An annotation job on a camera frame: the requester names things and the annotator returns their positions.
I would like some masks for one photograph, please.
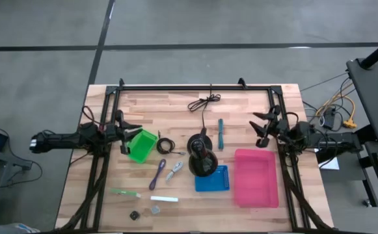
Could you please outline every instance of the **gray floor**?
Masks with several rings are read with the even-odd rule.
[[[0,0],[0,46],[96,45],[108,0]],[[378,42],[378,0],[117,0],[106,44]],[[104,51],[96,84],[299,83],[301,88],[345,71],[349,59],[373,47]],[[70,151],[29,152],[43,129],[74,131],[94,51],[0,52],[0,127],[14,151],[43,166],[43,178],[5,189],[0,224],[23,222],[50,230]],[[320,106],[345,77],[302,93]],[[357,102],[358,127],[368,123]],[[38,170],[19,179],[36,177]],[[378,182],[371,173],[374,186]],[[378,233],[378,208],[367,209],[362,183],[326,183],[334,224]]]

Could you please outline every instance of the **black metal frame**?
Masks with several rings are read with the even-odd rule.
[[[284,98],[282,94],[281,86],[247,86],[243,79],[240,79],[238,84],[234,85],[170,85],[170,86],[127,86],[124,85],[123,80],[120,80],[119,86],[107,86],[105,90],[105,99],[103,101],[103,108],[101,113],[101,123],[105,123],[105,119],[107,116],[107,110],[108,110],[108,104],[110,97],[114,95],[114,104],[113,104],[113,111],[111,119],[109,120],[110,123],[115,122],[114,113],[115,110],[118,109],[119,104],[119,98],[120,98],[120,92],[121,91],[141,91],[141,90],[212,90],[212,91],[219,91],[219,90],[251,90],[251,91],[265,91],[268,94],[269,98],[269,104],[270,106],[275,105],[275,99],[274,95],[277,96],[278,101],[281,106],[281,114],[282,118],[287,120],[286,115],[286,106],[284,104]],[[290,176],[290,174],[287,171],[287,164],[286,164],[286,154],[284,153],[284,150],[282,149],[282,144],[279,144],[277,142],[278,146],[278,155],[280,157],[280,165],[282,167],[282,177],[283,181],[286,181],[286,177]],[[109,144],[107,146],[107,152],[110,152],[111,145]],[[109,158],[110,153],[103,156],[103,164],[102,169],[99,175],[99,178],[96,180],[96,170],[98,167],[98,161],[99,156],[94,156],[92,161],[92,166],[90,168],[90,175],[89,175],[89,181],[88,181],[88,187],[87,187],[87,193],[84,202],[76,212],[76,214],[73,216],[74,220],[70,220],[70,223],[66,224],[64,227],[61,228],[63,233],[93,233],[97,232],[99,230],[99,224],[100,224],[100,215],[101,215],[101,208],[103,204],[103,193],[105,190],[105,183],[107,179],[107,170],[109,166]],[[295,184],[297,185],[297,188],[301,193],[303,193],[303,188],[301,185],[301,179],[300,179],[300,173],[299,168],[297,166],[296,162],[292,161],[292,170],[293,170],[293,180]],[[297,224],[297,217],[295,214],[295,208],[293,203],[293,198],[291,195],[291,190],[289,186],[284,183],[284,192],[286,193],[286,199],[287,199],[287,205],[288,205],[288,212],[290,217],[290,223],[291,223],[291,229],[292,231],[297,230],[299,228]],[[92,227],[88,227],[88,216],[90,211],[90,203],[94,199],[95,195],[98,195],[96,200],[96,207],[95,207],[95,213],[94,213],[94,221],[92,224]],[[303,227],[305,229],[310,229],[310,222],[308,219],[308,215],[306,211],[301,207],[301,216],[303,218]],[[78,221],[81,220],[79,229],[74,229],[78,223]]]

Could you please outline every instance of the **wooden tabletop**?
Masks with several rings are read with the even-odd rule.
[[[281,84],[286,110],[295,112],[300,120],[306,115],[297,84]],[[100,119],[105,85],[91,85],[85,105]],[[255,146],[257,136],[249,121],[259,124],[265,122],[252,115],[252,112],[267,112],[269,100],[264,91],[216,91],[222,96],[220,102],[210,103],[205,110],[204,119],[208,128],[207,135],[213,142],[219,164],[227,165],[230,186],[234,184],[234,152],[238,148],[258,149]],[[199,133],[202,127],[201,109],[189,112],[187,104],[199,98],[209,96],[209,91],[129,91],[120,93],[119,109],[129,123],[141,124],[153,134],[161,131],[162,137],[175,141],[176,151],[186,151],[189,137]],[[217,149],[218,119],[224,122],[224,150]],[[295,123],[294,116],[289,116],[289,123]],[[88,122],[82,116],[81,122]],[[277,152],[274,139],[266,150]],[[75,150],[72,160],[84,155],[83,150]],[[161,159],[167,164],[157,180],[155,190],[148,185],[157,172]],[[100,231],[289,231],[291,224],[286,206],[286,195],[276,157],[278,208],[240,208],[234,204],[233,190],[226,192],[196,192],[195,177],[187,166],[188,155],[160,155],[154,148],[144,164],[137,164],[127,155],[120,153],[119,143],[113,144],[109,171],[103,199]],[[171,181],[165,177],[172,167],[183,161],[183,168]],[[68,171],[62,195],[56,227],[64,225],[76,212],[85,197],[92,156],[75,162]],[[299,156],[299,171],[303,183],[304,195],[316,213],[332,226],[331,213],[327,203],[325,189],[317,165],[316,156],[305,152]],[[139,192],[141,198],[110,193],[111,188]],[[177,197],[179,202],[151,201],[150,196]],[[152,214],[151,207],[158,205],[159,214]],[[297,219],[301,226],[298,203],[295,202]],[[141,217],[132,221],[129,214],[138,211]]]

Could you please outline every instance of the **pink bin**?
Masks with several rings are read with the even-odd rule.
[[[275,153],[237,149],[234,170],[235,203],[240,207],[278,207]]]

